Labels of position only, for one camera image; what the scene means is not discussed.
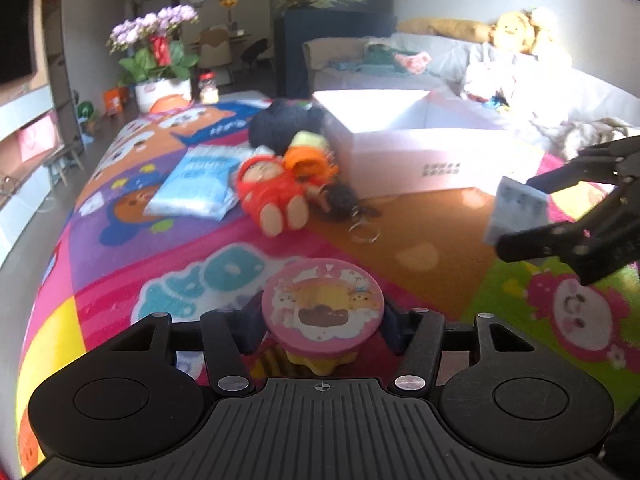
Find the white tv shelf unit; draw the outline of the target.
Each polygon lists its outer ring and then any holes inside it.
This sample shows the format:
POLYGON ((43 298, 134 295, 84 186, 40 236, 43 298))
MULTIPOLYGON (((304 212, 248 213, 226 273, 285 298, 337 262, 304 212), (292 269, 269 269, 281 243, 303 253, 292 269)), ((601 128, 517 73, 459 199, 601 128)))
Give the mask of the white tv shelf unit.
POLYGON ((1 258, 5 259, 71 166, 81 167, 81 138, 65 142, 62 120, 73 110, 56 105, 46 84, 1 105, 1 258))

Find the white battery charger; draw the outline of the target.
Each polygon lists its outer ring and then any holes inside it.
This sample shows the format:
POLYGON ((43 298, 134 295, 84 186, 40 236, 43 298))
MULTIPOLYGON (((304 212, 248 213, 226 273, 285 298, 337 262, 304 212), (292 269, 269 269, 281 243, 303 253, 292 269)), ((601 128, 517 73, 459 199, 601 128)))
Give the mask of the white battery charger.
POLYGON ((500 236, 549 223, 548 195, 508 177, 498 185, 483 242, 495 246, 500 236))

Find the yellow duck plush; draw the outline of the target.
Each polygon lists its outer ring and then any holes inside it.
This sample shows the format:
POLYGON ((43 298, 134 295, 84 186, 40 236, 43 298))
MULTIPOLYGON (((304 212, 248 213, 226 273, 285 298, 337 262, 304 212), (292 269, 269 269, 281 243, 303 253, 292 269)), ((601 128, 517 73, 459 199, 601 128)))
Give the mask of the yellow duck plush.
POLYGON ((532 52, 536 30, 528 14, 524 12, 506 12, 501 14, 491 27, 490 42, 496 48, 514 53, 532 52))

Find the yellow keychain charm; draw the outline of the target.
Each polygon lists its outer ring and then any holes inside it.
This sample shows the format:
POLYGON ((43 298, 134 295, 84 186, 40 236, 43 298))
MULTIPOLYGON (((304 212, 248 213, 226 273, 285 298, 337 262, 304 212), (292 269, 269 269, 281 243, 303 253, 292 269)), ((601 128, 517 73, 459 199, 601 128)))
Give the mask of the yellow keychain charm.
POLYGON ((331 151, 331 145, 322 134, 306 130, 296 133, 288 148, 314 148, 325 153, 331 151))

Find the dark blue cabinet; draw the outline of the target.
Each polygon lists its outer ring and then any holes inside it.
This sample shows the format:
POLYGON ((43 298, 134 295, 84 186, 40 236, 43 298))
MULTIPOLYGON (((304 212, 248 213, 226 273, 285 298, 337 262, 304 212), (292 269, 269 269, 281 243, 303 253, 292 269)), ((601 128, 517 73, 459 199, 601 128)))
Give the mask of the dark blue cabinet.
POLYGON ((369 39, 390 36, 397 18, 389 13, 294 9, 273 22, 276 92, 301 99, 316 88, 314 77, 331 62, 363 58, 369 39))

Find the black plush toy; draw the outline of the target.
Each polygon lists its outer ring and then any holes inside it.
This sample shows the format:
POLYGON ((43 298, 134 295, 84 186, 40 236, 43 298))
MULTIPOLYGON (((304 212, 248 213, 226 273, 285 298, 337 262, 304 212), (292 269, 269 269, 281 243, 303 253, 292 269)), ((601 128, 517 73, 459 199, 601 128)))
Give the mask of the black plush toy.
POLYGON ((250 120, 248 143, 252 148, 265 146, 274 154, 283 156, 297 133, 320 133, 323 121, 324 113, 320 107, 274 100, 250 120))

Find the colourful cartoon play mat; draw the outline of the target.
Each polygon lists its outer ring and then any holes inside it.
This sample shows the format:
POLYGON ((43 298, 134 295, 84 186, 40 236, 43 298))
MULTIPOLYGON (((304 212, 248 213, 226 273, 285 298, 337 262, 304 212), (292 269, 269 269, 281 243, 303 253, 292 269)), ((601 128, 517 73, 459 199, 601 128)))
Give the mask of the colourful cartoon play mat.
POLYGON ((225 105, 137 119, 120 130, 108 150, 115 165, 96 170, 82 190, 32 308, 16 389, 22 471, 43 459, 27 404, 46 378, 151 313, 191 321, 215 308, 239 309, 297 258, 357 263, 403 309, 425 306, 464 322, 495 313, 602 382, 619 413, 638 399, 637 271, 578 292, 585 313, 576 322, 554 318, 550 302, 572 272, 555 260, 498 261, 483 242, 494 199, 476 188, 378 198, 370 228, 317 217, 275 238, 241 208, 219 222, 143 217, 186 142, 245 138, 225 105))

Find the orange haired small doll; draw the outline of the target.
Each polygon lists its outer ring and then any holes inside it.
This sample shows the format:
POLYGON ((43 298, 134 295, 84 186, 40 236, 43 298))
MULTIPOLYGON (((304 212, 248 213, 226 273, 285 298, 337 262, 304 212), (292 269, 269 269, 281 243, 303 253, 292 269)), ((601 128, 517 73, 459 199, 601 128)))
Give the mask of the orange haired small doll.
POLYGON ((290 146, 283 156, 283 166, 302 185, 306 199, 327 217, 342 221, 357 211, 356 193, 342 181, 340 170, 325 150, 290 146))

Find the pink lid yellow toy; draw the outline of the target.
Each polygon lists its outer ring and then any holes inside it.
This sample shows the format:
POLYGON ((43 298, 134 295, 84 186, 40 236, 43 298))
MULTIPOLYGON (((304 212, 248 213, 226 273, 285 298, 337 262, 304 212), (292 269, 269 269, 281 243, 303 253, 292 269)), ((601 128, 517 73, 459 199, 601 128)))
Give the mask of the pink lid yellow toy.
POLYGON ((265 284, 262 318, 294 365, 328 376, 357 359, 384 315, 377 281, 338 259, 300 259, 265 284))

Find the pink paper bag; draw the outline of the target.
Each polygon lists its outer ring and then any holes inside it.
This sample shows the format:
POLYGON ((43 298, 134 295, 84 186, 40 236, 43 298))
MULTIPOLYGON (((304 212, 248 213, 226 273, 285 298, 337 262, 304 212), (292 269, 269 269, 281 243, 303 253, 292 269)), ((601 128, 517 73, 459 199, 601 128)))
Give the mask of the pink paper bag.
POLYGON ((60 144, 58 128, 51 113, 38 118, 16 135, 22 162, 50 152, 60 144))

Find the grey covered sofa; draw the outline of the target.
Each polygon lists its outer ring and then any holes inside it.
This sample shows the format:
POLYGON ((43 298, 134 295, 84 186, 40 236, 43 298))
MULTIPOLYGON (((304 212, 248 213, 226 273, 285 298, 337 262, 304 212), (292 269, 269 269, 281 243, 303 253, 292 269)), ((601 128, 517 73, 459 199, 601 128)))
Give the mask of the grey covered sofa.
POLYGON ((460 100, 503 128, 536 134, 544 149, 560 159, 583 148, 638 136, 638 96, 562 62, 511 53, 484 42, 395 32, 364 44, 432 57, 426 72, 412 76, 373 76, 334 70, 314 77, 319 90, 411 89, 460 100))

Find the red hooded doll figure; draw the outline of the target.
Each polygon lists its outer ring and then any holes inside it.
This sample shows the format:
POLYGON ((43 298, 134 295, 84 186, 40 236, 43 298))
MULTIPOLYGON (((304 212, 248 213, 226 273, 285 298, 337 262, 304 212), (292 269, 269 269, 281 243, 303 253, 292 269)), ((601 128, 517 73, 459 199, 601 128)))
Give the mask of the red hooded doll figure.
POLYGON ((236 175, 236 192, 243 210, 265 236, 301 230, 308 222, 303 185, 280 157, 257 155, 243 162, 236 175))

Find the pink orchid potted plant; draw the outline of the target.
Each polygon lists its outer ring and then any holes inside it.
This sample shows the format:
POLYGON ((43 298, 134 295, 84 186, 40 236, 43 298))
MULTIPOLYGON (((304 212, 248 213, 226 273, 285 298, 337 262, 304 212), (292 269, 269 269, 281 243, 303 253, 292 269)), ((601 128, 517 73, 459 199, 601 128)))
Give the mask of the pink orchid potted plant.
POLYGON ((134 89, 142 114, 148 114, 166 96, 192 100, 192 70, 198 56, 186 50, 181 27, 197 21, 193 6, 178 4, 126 20, 112 29, 106 46, 111 54, 122 52, 118 64, 125 73, 119 84, 134 89))

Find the blue wet wipes pack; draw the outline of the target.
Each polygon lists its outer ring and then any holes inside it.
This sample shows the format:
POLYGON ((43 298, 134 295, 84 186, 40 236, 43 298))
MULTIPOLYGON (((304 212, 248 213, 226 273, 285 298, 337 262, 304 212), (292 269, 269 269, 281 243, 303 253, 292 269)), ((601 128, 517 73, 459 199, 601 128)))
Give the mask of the blue wet wipes pack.
POLYGON ((201 145, 189 148, 155 192, 144 212, 151 216, 190 216, 220 221, 238 203, 233 180, 243 162, 272 156, 265 146, 201 145))

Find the pink cardboard box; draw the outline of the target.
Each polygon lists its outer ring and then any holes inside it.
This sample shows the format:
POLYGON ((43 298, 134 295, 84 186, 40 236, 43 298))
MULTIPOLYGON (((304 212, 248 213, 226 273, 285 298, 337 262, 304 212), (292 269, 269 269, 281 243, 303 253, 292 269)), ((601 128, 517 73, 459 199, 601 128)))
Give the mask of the pink cardboard box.
POLYGON ((426 90, 314 92, 340 176, 361 198, 524 182, 544 158, 536 134, 503 128, 426 90))

